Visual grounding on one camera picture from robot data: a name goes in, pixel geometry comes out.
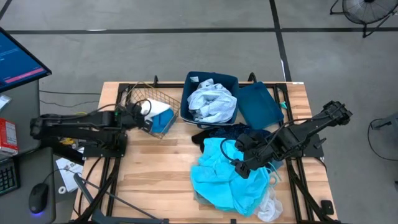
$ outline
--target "red box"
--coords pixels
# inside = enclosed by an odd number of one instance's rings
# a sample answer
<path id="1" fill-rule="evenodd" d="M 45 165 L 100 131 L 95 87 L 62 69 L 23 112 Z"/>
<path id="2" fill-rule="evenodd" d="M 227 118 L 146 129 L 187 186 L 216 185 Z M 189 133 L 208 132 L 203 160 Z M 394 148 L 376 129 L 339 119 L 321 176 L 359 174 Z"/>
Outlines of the red box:
<path id="1" fill-rule="evenodd" d="M 18 154 L 15 124 L 0 118 L 0 154 L 13 156 Z"/>

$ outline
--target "electric fan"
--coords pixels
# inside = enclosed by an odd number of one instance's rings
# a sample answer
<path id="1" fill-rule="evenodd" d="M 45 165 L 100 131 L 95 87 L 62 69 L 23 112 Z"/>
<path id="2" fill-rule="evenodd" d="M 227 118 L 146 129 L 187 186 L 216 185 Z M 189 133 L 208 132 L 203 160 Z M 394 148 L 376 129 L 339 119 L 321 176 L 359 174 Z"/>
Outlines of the electric fan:
<path id="1" fill-rule="evenodd" d="M 343 12 L 333 12 L 331 6 L 330 14 L 344 14 L 348 20 L 356 24 L 363 25 L 363 35 L 365 38 L 376 31 L 390 16 L 395 14 L 398 0 L 342 0 Z M 370 33 L 367 33 L 368 24 L 381 21 Z"/>

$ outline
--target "keyboard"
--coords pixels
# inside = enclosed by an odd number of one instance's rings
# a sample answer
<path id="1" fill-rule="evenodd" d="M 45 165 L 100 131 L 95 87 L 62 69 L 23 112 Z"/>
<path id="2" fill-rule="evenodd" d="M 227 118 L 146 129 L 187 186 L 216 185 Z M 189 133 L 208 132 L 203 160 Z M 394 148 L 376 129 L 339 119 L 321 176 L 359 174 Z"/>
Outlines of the keyboard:
<path id="1" fill-rule="evenodd" d="M 8 194 L 21 186 L 18 174 L 14 158 L 0 162 L 0 196 Z"/>

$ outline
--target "fan stand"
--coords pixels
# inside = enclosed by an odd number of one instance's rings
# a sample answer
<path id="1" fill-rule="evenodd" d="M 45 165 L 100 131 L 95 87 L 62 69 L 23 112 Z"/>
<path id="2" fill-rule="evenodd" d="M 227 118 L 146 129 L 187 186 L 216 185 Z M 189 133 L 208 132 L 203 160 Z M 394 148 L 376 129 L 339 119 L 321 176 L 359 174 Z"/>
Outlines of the fan stand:
<path id="1" fill-rule="evenodd" d="M 337 2 L 338 2 L 339 0 L 336 0 L 335 1 L 335 3 L 333 3 L 333 5 L 331 6 L 331 8 L 330 8 L 330 14 L 331 15 L 334 15 L 334 14 L 337 14 L 337 15 L 341 15 L 341 14 L 344 14 L 345 12 L 334 12 L 333 11 L 333 8 L 336 6 L 336 4 L 337 4 Z M 364 0 L 365 2 L 373 2 L 374 0 Z M 392 10 L 375 28 L 373 28 L 373 29 L 371 29 L 371 31 L 368 33 L 368 25 L 367 24 L 363 24 L 363 29 L 362 29 L 362 38 L 365 38 L 365 37 L 367 37 L 367 36 L 369 36 L 369 35 L 371 35 L 371 34 L 373 34 L 375 31 L 377 31 L 377 29 L 384 23 L 384 22 L 386 22 L 392 15 L 394 15 L 396 12 L 395 12 L 395 9 L 394 10 Z"/>

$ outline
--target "gray desk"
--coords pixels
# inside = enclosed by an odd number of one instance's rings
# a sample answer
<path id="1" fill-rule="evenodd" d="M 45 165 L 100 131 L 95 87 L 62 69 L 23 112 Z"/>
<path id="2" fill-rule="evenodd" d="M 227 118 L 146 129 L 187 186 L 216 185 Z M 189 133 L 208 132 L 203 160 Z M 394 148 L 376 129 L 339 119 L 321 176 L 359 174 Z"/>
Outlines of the gray desk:
<path id="1" fill-rule="evenodd" d="M 55 193 L 53 175 L 47 179 L 49 197 L 47 207 L 40 215 L 33 215 L 28 206 L 32 187 L 42 182 L 53 171 L 53 157 L 50 148 L 35 151 L 40 141 L 29 135 L 31 118 L 40 115 L 39 82 L 32 82 L 3 93 L 12 98 L 0 112 L 0 117 L 16 124 L 19 147 L 19 171 L 21 187 L 0 196 L 0 223 L 50 223 L 55 219 Z"/>

